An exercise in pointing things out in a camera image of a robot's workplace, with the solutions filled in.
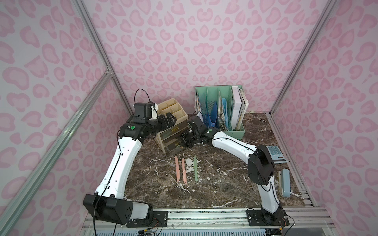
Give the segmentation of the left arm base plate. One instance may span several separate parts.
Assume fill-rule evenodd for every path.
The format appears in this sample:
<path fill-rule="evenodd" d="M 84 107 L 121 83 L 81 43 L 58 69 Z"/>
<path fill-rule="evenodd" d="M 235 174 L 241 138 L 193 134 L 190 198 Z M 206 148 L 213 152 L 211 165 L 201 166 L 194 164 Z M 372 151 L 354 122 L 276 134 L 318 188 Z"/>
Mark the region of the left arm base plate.
<path fill-rule="evenodd" d="M 127 223 L 128 228 L 151 228 L 159 226 L 161 228 L 167 227 L 168 211 L 153 210 L 149 211 L 147 217 L 144 219 L 133 219 Z"/>

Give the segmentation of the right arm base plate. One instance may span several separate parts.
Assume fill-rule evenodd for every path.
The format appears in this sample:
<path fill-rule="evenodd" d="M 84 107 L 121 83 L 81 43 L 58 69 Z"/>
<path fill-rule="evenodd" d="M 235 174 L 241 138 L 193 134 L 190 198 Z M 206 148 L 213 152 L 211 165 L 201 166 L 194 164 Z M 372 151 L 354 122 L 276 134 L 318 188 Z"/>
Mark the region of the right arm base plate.
<path fill-rule="evenodd" d="M 249 226 L 275 226 L 284 228 L 289 226 L 290 222 L 284 209 L 278 208 L 275 213 L 270 213 L 264 209 L 252 209 L 246 210 Z"/>

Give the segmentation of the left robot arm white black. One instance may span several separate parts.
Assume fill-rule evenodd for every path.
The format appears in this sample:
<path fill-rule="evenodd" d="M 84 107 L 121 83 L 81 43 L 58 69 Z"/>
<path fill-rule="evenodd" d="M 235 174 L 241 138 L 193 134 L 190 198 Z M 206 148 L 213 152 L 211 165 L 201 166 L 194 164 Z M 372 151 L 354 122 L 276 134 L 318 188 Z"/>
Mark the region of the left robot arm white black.
<path fill-rule="evenodd" d="M 117 148 L 111 164 L 94 194 L 87 194 L 83 204 L 93 219 L 125 225 L 131 220 L 153 221 L 148 203 L 124 199 L 127 178 L 135 157 L 149 135 L 173 127 L 177 119 L 171 114 L 158 114 L 153 102 L 136 103 L 135 114 L 117 133 Z"/>

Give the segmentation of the green knife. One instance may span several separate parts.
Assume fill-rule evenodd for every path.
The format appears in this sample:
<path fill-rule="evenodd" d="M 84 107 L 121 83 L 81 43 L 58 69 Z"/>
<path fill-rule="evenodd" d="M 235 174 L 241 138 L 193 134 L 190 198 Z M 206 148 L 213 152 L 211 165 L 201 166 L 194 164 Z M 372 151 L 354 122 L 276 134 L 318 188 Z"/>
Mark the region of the green knife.
<path fill-rule="evenodd" d="M 196 182 L 199 182 L 199 178 L 198 178 L 198 165 L 197 165 L 197 162 L 198 162 L 198 158 L 197 158 L 197 156 L 195 155 L 195 156 L 194 156 L 194 176 L 195 176 L 195 181 L 196 181 Z"/>

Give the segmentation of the pink knife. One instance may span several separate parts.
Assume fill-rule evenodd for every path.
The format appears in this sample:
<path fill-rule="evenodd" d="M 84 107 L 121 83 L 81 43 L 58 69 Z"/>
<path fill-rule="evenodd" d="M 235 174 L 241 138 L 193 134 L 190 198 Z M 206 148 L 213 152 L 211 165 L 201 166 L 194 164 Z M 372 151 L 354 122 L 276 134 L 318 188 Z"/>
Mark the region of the pink knife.
<path fill-rule="evenodd" d="M 179 160 L 177 156 L 174 156 L 175 165 L 176 165 L 176 182 L 180 181 L 180 167 L 179 167 Z"/>
<path fill-rule="evenodd" d="M 184 181 L 185 184 L 188 184 L 188 181 L 187 181 L 187 172 L 186 172 L 186 160 L 185 160 L 185 158 L 182 158 L 181 163 L 182 163 L 183 181 Z"/>

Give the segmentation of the drawer with gold handle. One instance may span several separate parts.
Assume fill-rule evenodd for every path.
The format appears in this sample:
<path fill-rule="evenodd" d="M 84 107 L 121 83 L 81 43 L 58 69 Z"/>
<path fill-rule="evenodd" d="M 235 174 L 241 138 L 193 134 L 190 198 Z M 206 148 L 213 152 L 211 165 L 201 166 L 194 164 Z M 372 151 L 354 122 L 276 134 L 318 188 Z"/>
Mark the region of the drawer with gold handle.
<path fill-rule="evenodd" d="M 183 134 L 186 134 L 188 129 L 184 129 L 173 133 L 170 130 L 162 132 L 159 137 L 161 139 L 161 148 L 164 153 L 172 151 L 183 150 L 188 145 L 183 141 Z"/>

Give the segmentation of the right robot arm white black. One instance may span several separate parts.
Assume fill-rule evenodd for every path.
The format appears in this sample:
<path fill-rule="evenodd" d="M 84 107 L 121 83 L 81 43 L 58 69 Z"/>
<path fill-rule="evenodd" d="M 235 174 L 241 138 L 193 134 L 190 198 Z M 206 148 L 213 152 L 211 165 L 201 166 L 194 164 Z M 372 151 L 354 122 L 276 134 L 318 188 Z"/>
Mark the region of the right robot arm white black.
<path fill-rule="evenodd" d="M 261 197 L 261 214 L 271 224 L 278 217 L 280 203 L 274 187 L 275 164 L 265 145 L 250 145 L 232 138 L 218 128 L 208 128 L 199 117 L 188 122 L 180 134 L 186 148 L 202 143 L 220 148 L 248 164 L 248 177 L 256 185 Z"/>

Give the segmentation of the beige desktop drawer organizer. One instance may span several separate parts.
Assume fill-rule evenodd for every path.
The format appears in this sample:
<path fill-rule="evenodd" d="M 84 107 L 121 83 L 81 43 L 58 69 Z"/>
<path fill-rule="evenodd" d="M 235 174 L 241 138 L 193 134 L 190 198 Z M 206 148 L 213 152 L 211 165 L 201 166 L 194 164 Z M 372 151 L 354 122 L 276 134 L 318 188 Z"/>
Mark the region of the beige desktop drawer organizer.
<path fill-rule="evenodd" d="M 157 112 L 158 112 L 159 115 L 171 113 L 173 116 L 175 116 L 177 118 L 176 124 L 173 127 L 168 128 L 164 131 L 170 130 L 173 133 L 175 133 L 175 132 L 178 132 L 178 131 L 181 131 L 181 130 L 188 128 L 188 123 L 187 123 L 188 114 L 184 111 L 183 107 L 180 105 L 180 103 L 175 98 L 168 99 L 168 100 L 158 104 Z M 158 146 L 160 147 L 160 149 L 162 150 L 161 139 L 159 137 L 159 135 L 161 133 L 162 133 L 162 131 L 157 134 L 157 136 L 155 137 L 155 141 L 158 144 Z"/>

